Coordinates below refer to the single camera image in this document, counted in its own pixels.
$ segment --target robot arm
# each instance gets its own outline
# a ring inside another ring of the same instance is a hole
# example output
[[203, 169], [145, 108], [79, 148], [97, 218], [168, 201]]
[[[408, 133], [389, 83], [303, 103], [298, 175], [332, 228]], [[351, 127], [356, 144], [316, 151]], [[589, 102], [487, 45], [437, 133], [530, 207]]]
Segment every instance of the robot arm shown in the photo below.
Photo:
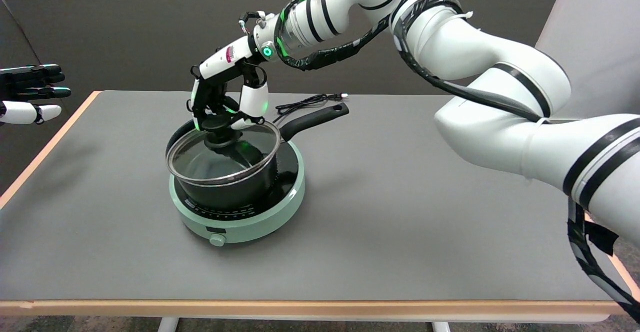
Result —
[[[244, 36], [192, 67], [195, 82], [190, 111], [196, 128], [212, 131], [230, 127], [238, 130], [259, 124], [268, 109], [266, 73], [259, 67], [260, 63], [284, 60], [302, 70], [312, 69], [300, 67], [291, 56], [346, 31], [352, 6], [362, 8], [375, 26], [399, 3], [400, 0], [294, 0], [286, 12], [278, 15], [247, 13], [239, 21]], [[246, 28], [249, 18], [256, 19], [253, 33]], [[354, 45], [351, 49], [357, 52], [359, 46]], [[345, 48], [333, 53], [329, 63], [353, 55], [348, 50]], [[237, 77], [244, 79], [238, 102], [226, 96], [226, 83]]]
[[69, 88], [51, 86], [64, 80], [53, 64], [0, 69], [0, 123], [42, 124], [60, 115], [60, 106], [30, 101], [68, 97]]
[[[391, 23], [409, 67], [456, 97], [435, 115], [439, 133], [474, 165], [537, 179], [569, 199], [567, 235], [587, 276], [640, 323], [640, 303], [608, 278], [588, 241], [612, 255], [618, 234], [640, 247], [640, 115], [551, 124], [569, 78], [551, 57], [473, 28], [456, 0], [409, 0]], [[445, 79], [478, 78], [462, 87]], [[588, 210], [598, 222], [585, 216]]]

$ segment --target glass lid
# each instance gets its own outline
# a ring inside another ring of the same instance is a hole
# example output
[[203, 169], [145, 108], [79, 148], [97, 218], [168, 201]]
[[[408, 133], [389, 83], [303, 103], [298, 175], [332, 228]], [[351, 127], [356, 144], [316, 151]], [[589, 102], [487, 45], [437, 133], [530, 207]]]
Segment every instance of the glass lid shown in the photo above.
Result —
[[169, 171], [185, 182], [226, 184], [253, 174], [271, 160], [280, 144], [279, 130], [268, 123], [235, 133], [237, 139], [217, 143], [215, 133], [193, 129], [171, 146]]

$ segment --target black pot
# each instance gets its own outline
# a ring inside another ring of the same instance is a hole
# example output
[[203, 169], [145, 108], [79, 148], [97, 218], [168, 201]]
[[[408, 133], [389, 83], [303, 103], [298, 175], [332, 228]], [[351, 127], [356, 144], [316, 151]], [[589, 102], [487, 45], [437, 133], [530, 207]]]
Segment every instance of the black pot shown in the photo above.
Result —
[[238, 140], [221, 148], [211, 148], [208, 132], [197, 131], [190, 120], [169, 138], [167, 167], [194, 202], [234, 211], [265, 196], [274, 185], [281, 143], [347, 114], [349, 108], [340, 103], [291, 120], [280, 129], [264, 122], [243, 129]]

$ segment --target table leg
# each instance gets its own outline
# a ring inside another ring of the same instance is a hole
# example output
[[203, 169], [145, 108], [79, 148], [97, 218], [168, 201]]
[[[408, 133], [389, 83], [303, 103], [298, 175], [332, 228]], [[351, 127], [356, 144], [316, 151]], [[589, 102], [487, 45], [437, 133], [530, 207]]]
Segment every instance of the table leg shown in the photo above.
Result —
[[448, 322], [432, 322], [431, 325], [433, 326], [433, 332], [451, 332]]
[[178, 317], [163, 317], [158, 327], [158, 332], [176, 332]]

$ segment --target white panel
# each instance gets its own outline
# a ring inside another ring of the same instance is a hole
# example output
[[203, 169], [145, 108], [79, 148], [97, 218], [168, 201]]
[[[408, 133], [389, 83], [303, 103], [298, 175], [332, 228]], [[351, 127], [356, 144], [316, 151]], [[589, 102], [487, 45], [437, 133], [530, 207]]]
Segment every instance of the white panel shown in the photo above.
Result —
[[536, 47], [571, 79], [554, 117], [640, 114], [640, 0], [557, 0]]

